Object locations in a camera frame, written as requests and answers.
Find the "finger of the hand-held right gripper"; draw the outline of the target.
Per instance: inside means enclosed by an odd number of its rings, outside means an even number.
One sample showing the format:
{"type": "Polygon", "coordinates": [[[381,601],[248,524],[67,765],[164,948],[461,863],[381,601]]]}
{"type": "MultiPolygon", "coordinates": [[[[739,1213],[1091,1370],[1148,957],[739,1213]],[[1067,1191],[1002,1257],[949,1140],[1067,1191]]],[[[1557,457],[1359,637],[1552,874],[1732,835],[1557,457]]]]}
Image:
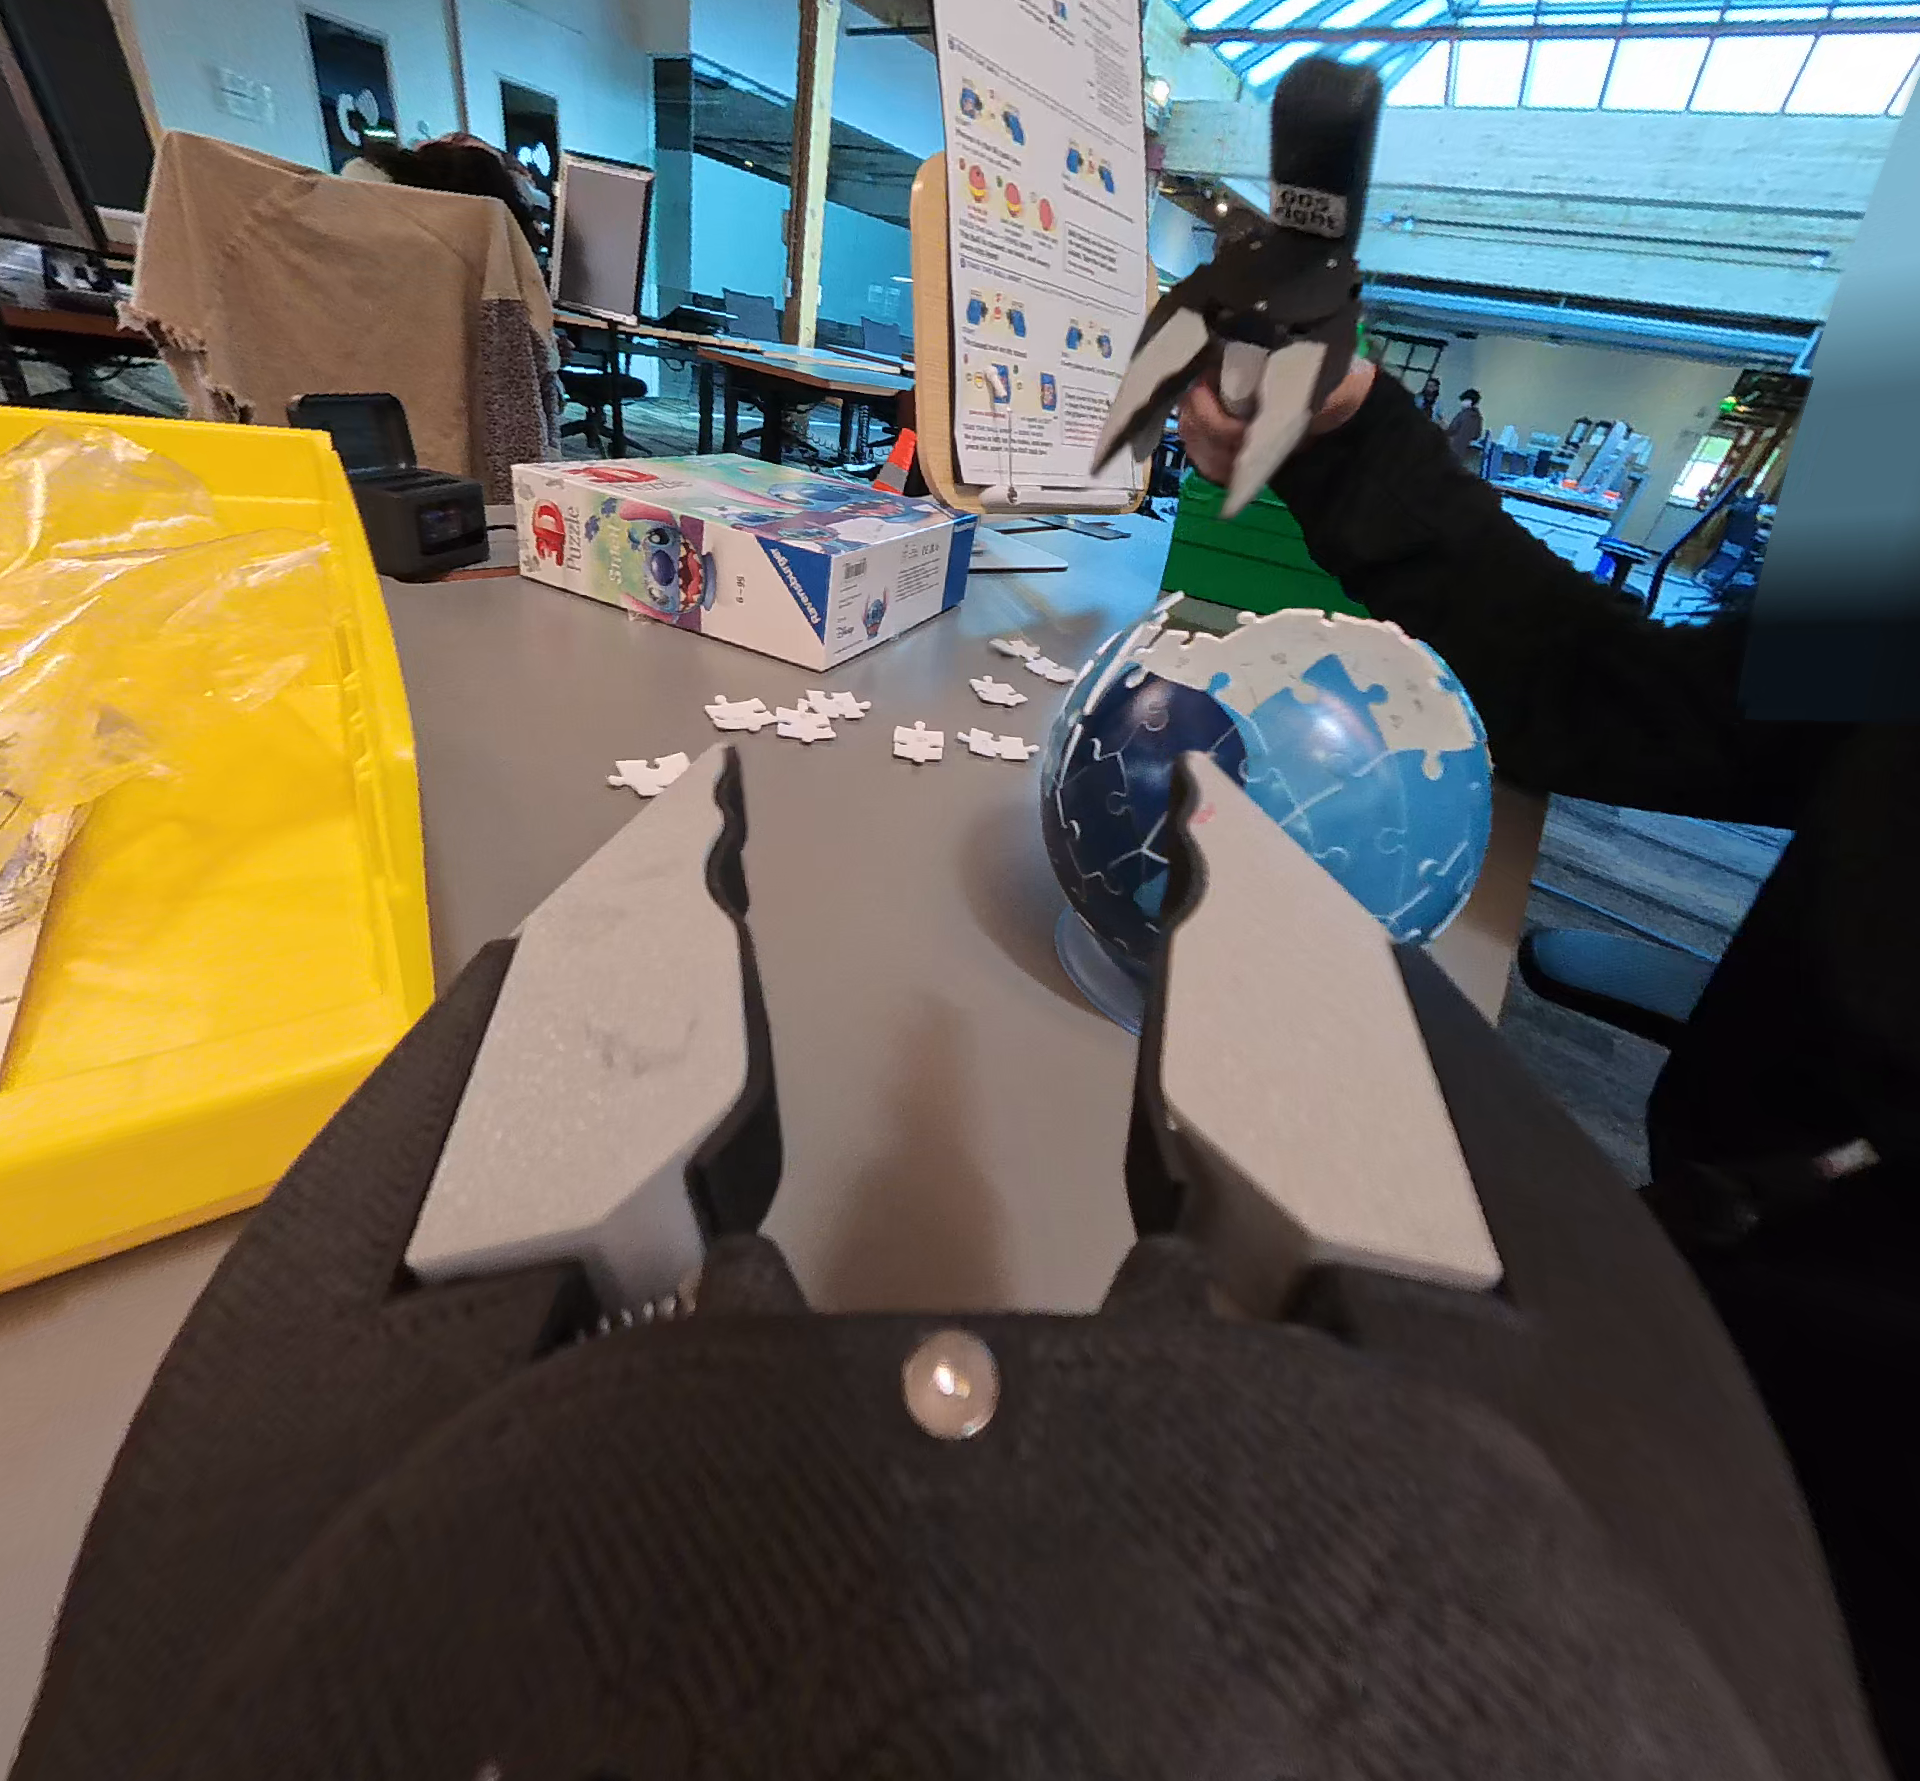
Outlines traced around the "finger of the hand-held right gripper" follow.
{"type": "Polygon", "coordinates": [[[1154,455],[1165,421],[1188,382],[1199,378],[1212,345],[1205,304],[1185,291],[1165,291],[1142,322],[1109,404],[1091,452],[1091,471],[1105,471],[1117,457],[1142,464],[1154,455]]]}
{"type": "Polygon", "coordinates": [[[1327,341],[1294,338],[1278,348],[1242,341],[1222,345],[1219,407],[1242,425],[1222,484],[1222,520],[1235,520],[1261,498],[1265,478],[1297,448],[1334,387],[1337,359],[1327,341]]]}

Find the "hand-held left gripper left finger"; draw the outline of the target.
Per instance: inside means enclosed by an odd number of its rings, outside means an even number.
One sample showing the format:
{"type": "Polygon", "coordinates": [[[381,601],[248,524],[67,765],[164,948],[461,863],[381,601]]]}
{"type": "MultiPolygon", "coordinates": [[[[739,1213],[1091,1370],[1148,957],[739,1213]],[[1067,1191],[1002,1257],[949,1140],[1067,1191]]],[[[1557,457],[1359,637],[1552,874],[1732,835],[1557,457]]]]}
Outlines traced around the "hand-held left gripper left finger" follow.
{"type": "Polygon", "coordinates": [[[718,744],[517,928],[407,1243],[421,1284],[688,1290],[779,1190],[739,754],[718,744]]]}

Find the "blue puzzle ball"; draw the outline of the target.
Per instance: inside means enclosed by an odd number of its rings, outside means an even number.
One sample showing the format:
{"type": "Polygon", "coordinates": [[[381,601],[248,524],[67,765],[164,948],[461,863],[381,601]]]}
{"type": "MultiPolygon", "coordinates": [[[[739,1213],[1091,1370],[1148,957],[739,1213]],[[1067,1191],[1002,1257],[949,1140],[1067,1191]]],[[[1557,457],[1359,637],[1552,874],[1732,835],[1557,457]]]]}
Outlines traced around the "blue puzzle ball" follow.
{"type": "Polygon", "coordinates": [[[1094,651],[1041,754],[1044,850],[1067,897],[1055,947],[1125,1033],[1164,943],[1184,754],[1205,754],[1397,943],[1451,928],[1495,828],[1482,721],[1427,644],[1318,610],[1195,632],[1177,607],[1094,651]]]}

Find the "white puzzle pieces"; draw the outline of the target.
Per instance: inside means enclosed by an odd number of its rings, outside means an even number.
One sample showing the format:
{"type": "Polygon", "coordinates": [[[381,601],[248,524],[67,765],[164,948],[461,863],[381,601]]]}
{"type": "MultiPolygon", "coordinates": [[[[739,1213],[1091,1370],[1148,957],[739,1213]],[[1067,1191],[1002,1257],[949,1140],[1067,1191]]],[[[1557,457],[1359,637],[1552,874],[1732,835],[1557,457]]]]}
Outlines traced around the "white puzzle pieces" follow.
{"type": "MultiPolygon", "coordinates": [[[[1017,664],[1024,675],[1047,687],[1072,687],[1082,678],[1081,670],[1052,660],[1029,641],[995,637],[988,650],[1009,664],[1017,664]]],[[[975,675],[968,692],[979,710],[988,711],[1015,711],[1027,704],[1027,692],[1015,681],[998,681],[991,675],[975,675]]],[[[725,697],[715,694],[702,704],[702,714],[718,735],[759,735],[774,731],[792,744],[829,744],[841,735],[845,723],[867,721],[871,714],[871,700],[852,688],[802,688],[795,704],[768,705],[762,697],[725,697]]],[[[1017,735],[999,735],[985,727],[959,728],[954,738],[959,754],[978,761],[1005,761],[1027,764],[1041,754],[1041,744],[1031,744],[1017,735]]],[[[934,765],[949,754],[949,735],[929,727],[925,721],[899,723],[891,731],[888,754],[908,765],[934,765]]],[[[652,801],[674,785],[692,765],[685,751],[669,751],[657,758],[618,761],[607,777],[608,790],[632,791],[639,801],[652,801]]]]}

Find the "person's right forearm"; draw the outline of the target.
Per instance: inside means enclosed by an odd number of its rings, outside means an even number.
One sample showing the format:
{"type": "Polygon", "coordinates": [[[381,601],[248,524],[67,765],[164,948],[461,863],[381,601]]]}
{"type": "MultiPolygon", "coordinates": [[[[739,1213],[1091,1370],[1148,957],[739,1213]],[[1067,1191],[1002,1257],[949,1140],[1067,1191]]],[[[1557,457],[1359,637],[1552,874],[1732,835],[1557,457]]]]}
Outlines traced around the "person's right forearm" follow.
{"type": "Polygon", "coordinates": [[[1741,710],[1742,615],[1651,620],[1571,570],[1395,379],[1312,434],[1275,491],[1349,598],[1442,657],[1518,785],[1798,828],[1859,764],[1854,727],[1741,710]]]}

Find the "cartoon printed puzzle box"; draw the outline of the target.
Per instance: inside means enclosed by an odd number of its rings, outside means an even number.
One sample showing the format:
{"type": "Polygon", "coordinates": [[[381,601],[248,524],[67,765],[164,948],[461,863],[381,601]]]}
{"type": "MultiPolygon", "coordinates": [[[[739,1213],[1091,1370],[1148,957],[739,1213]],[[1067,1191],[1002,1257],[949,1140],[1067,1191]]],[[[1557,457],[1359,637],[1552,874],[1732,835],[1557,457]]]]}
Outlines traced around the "cartoon printed puzzle box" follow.
{"type": "Polygon", "coordinates": [[[978,517],[745,455],[514,465],[527,581],[829,671],[958,610],[978,517]]]}

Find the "person's right hand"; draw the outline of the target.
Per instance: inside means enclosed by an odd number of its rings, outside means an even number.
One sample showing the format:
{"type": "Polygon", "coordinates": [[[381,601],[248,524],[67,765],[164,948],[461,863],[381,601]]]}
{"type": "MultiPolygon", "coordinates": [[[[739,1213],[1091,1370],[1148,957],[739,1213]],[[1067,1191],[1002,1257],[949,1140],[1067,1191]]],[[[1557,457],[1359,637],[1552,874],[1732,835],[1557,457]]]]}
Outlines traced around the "person's right hand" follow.
{"type": "MultiPolygon", "coordinates": [[[[1349,424],[1357,409],[1367,404],[1374,388],[1378,367],[1367,358],[1357,358],[1331,391],[1331,397],[1314,412],[1314,421],[1307,425],[1304,439],[1314,439],[1327,431],[1349,424]]],[[[1229,488],[1235,484],[1235,464],[1242,447],[1247,421],[1232,415],[1219,399],[1219,369],[1212,362],[1205,378],[1199,378],[1179,404],[1179,439],[1188,464],[1212,484],[1229,488]]]]}

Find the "green plastic crate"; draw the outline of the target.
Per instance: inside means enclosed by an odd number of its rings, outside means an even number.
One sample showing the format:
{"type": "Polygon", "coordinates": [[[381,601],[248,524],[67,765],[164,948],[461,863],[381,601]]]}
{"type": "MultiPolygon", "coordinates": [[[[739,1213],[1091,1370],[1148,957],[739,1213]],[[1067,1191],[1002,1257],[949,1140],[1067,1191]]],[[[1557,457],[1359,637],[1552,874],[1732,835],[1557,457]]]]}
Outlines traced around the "green plastic crate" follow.
{"type": "Polygon", "coordinates": [[[1318,610],[1367,618],[1312,558],[1297,517],[1272,488],[1261,488],[1232,517],[1222,514],[1222,501],[1219,484],[1195,465],[1184,468],[1164,592],[1251,615],[1318,610]]]}

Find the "instruction paper sheet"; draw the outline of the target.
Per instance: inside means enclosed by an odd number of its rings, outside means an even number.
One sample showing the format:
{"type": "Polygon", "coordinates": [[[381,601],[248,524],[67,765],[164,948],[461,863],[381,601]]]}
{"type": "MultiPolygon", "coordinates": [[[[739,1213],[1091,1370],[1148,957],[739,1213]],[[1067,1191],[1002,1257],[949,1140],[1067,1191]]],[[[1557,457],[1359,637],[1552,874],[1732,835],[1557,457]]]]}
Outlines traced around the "instruction paper sheet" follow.
{"type": "Polygon", "coordinates": [[[945,138],[958,478],[1121,502],[1091,468],[1148,314],[1141,0],[929,0],[945,138]]]}

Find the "yellow plastic bin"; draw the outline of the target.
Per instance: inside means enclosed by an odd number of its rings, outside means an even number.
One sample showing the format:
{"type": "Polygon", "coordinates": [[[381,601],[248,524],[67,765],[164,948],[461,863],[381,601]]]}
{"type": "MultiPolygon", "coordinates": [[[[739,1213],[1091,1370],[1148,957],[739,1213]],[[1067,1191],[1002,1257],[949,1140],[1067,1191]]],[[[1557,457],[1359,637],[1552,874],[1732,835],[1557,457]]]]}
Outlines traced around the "yellow plastic bin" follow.
{"type": "Polygon", "coordinates": [[[292,428],[4,407],[4,448],[108,425],[227,527],[325,542],[328,644],[78,817],[4,931],[4,1290],[267,1198],[434,993],[414,723],[344,468],[292,428]]]}

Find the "wooden pillar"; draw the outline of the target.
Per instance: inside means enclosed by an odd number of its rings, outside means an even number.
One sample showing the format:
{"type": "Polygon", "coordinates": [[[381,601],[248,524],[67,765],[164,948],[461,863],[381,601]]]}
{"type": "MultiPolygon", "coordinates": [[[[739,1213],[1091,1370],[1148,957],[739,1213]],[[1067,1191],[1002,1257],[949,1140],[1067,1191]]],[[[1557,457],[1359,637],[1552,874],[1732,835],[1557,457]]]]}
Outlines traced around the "wooden pillar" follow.
{"type": "Polygon", "coordinates": [[[832,108],[842,0],[801,0],[779,335],[811,348],[824,298],[832,108]]]}

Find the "black charging dock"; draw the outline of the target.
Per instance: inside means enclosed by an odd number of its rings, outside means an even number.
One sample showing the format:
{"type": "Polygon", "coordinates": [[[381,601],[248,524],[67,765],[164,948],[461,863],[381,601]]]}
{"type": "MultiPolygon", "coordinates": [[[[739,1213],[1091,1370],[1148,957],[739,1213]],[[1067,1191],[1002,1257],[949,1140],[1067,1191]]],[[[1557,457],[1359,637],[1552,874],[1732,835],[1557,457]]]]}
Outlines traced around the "black charging dock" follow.
{"type": "Polygon", "coordinates": [[[307,395],[285,409],[285,421],[332,442],[384,578],[424,584],[485,564],[492,528],[484,487],[421,465],[398,395],[307,395]]]}

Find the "clear plastic bag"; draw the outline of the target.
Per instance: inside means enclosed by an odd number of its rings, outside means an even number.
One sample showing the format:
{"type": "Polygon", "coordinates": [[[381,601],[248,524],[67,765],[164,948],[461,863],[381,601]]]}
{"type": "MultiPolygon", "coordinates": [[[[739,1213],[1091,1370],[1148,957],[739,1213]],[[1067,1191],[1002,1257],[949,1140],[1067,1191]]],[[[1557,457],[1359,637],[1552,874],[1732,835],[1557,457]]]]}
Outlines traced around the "clear plastic bag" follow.
{"type": "Polygon", "coordinates": [[[84,808],[319,660],[324,555],[227,527],[204,481],[108,425],[4,452],[4,928],[44,917],[84,808]]]}

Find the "beige cloth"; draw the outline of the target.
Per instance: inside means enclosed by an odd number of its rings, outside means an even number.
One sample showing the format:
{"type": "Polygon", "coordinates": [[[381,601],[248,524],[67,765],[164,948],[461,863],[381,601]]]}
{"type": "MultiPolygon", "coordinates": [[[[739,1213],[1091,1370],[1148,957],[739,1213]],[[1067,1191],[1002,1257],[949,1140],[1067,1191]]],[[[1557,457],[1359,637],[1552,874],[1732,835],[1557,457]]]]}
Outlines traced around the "beige cloth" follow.
{"type": "Polygon", "coordinates": [[[497,201],[165,131],[121,325],[207,424],[391,395],[421,464],[481,481],[488,502],[512,502],[514,465],[561,455],[555,307],[497,201]]]}

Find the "black monitor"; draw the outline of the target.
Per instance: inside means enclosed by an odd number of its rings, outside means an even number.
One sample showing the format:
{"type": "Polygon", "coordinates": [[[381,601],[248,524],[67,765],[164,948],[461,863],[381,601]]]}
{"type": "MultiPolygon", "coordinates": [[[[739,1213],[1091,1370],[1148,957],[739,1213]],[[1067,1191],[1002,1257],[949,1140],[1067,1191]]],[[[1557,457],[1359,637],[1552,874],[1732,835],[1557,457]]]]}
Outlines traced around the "black monitor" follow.
{"type": "Polygon", "coordinates": [[[155,139],[108,0],[4,0],[4,237],[105,252],[155,139]]]}

